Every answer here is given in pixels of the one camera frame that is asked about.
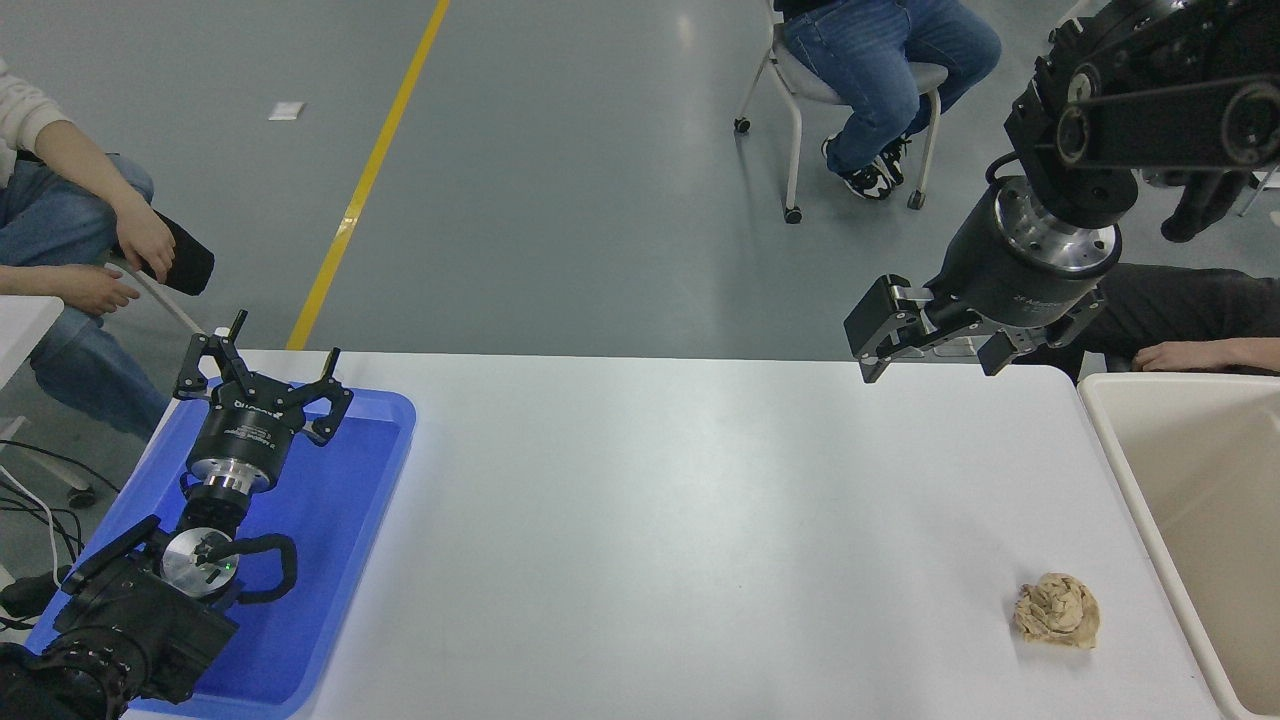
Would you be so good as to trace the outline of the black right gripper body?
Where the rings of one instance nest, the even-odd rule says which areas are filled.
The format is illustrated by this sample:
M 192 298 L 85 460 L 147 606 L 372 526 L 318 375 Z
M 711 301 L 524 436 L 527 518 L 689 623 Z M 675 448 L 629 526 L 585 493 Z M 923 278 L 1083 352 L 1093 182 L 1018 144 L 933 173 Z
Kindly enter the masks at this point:
M 1012 328 L 1046 327 L 1111 266 L 1111 228 L 1071 225 L 1033 193 L 986 193 L 933 279 L 933 322 L 974 313 Z

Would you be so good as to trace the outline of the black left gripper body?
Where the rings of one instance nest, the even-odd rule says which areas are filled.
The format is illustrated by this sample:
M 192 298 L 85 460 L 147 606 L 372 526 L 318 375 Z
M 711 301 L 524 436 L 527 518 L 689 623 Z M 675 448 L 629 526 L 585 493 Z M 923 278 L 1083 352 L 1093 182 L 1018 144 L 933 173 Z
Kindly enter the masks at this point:
M 238 386 L 215 387 L 209 414 L 189 451 L 189 470 L 211 473 L 236 461 L 259 473 L 279 473 L 305 414 L 278 400 L 265 389 L 250 398 Z

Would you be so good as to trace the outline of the person's right hand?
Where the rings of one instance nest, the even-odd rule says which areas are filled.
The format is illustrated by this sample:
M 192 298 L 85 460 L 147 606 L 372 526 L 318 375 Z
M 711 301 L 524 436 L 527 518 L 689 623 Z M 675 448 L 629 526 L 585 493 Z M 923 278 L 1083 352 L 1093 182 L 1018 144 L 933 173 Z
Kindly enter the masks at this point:
M 51 292 L 65 305 L 91 316 L 115 313 L 140 299 L 140 291 L 122 281 L 122 273 L 106 266 L 72 264 L 54 266 Z

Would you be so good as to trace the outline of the person's left hand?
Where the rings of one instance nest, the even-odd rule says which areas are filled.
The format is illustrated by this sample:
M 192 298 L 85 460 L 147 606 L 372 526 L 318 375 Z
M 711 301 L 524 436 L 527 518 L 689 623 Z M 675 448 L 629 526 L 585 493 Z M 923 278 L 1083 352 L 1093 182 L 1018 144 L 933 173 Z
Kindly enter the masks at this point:
M 1139 350 L 1135 372 L 1215 372 L 1224 365 L 1216 341 L 1169 341 Z
M 116 220 L 116 240 L 125 260 L 136 269 L 148 268 L 165 284 L 177 256 L 172 231 L 137 192 L 108 201 Z

